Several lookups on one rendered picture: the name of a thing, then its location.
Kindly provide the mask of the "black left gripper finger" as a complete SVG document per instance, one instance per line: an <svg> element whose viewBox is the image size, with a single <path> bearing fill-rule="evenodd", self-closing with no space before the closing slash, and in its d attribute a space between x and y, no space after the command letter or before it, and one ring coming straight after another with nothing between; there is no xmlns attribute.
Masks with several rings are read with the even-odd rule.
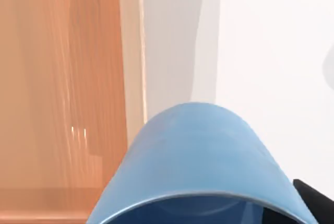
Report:
<svg viewBox="0 0 334 224"><path fill-rule="evenodd" d="M299 179L293 185L319 224L334 224L333 200Z"/></svg>

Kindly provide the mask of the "blue cup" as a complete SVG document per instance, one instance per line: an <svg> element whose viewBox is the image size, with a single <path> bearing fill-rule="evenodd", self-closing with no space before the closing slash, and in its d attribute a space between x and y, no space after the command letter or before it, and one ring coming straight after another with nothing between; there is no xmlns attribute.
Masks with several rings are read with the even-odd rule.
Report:
<svg viewBox="0 0 334 224"><path fill-rule="evenodd" d="M87 224L318 224L252 128L209 103L150 119Z"/></svg>

